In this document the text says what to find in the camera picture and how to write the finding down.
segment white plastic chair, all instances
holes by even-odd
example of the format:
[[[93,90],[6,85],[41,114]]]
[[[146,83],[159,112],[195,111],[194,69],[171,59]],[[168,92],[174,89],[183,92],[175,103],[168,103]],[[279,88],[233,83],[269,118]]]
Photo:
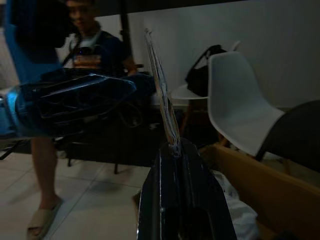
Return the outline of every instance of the white plastic chair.
[[[211,56],[208,92],[212,125],[234,146],[255,156],[284,112],[266,101],[246,58],[236,51]]]

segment black backpack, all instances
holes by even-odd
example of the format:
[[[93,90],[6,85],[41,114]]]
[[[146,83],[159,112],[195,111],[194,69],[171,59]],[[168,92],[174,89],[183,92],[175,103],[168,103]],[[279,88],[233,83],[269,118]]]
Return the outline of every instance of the black backpack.
[[[192,66],[191,70],[188,72],[188,75],[185,78],[185,81],[188,83],[188,89],[201,96],[208,96],[208,82],[209,82],[209,67],[208,67],[208,59],[211,55],[226,53],[226,50],[221,48],[221,45],[214,45],[209,47],[196,61],[196,63]],[[207,61],[207,65],[196,69],[196,66],[205,57]]]

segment man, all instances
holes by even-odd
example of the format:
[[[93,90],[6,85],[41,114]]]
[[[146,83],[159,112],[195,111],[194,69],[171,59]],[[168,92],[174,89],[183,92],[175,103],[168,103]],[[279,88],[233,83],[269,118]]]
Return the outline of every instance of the man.
[[[71,42],[75,68],[101,69],[107,74],[121,77],[137,72],[136,64],[124,44],[111,34],[101,31],[95,21],[94,0],[66,0],[70,17],[79,34]],[[31,141],[35,174],[41,191],[39,209],[34,213],[27,228],[28,239],[42,239],[48,232],[62,204],[55,192],[57,157],[50,138],[35,138]]]

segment white tile floor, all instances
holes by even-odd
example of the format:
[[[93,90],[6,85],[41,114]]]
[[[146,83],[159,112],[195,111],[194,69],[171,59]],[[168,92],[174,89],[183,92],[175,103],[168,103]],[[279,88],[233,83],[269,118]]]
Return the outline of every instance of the white tile floor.
[[[64,204],[46,240],[134,240],[136,215],[132,196],[149,168],[60,159],[56,191]],[[0,161],[0,240],[24,240],[40,201],[31,156],[13,153]]]

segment beige sandal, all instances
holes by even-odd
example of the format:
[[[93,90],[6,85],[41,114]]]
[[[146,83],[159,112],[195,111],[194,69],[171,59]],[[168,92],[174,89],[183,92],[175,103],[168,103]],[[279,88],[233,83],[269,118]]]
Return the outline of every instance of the beige sandal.
[[[61,200],[52,210],[39,209],[37,210],[27,227],[27,240],[41,240],[49,231],[52,222],[54,221],[59,208],[63,201]],[[33,235],[31,229],[42,228],[39,235]]]

